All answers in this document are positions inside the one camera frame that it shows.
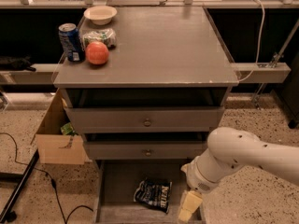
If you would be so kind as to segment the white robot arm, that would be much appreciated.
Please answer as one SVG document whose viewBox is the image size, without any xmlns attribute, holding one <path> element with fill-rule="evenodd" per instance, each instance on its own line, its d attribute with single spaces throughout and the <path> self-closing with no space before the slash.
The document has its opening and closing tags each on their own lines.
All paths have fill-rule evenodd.
<svg viewBox="0 0 299 224">
<path fill-rule="evenodd" d="M 253 133 L 220 127 L 209 134 L 207 149 L 181 167 L 190 189 L 182 194 L 178 223 L 187 224 L 202 204 L 202 195 L 246 165 L 299 185 L 298 147 L 265 143 Z"/>
</svg>

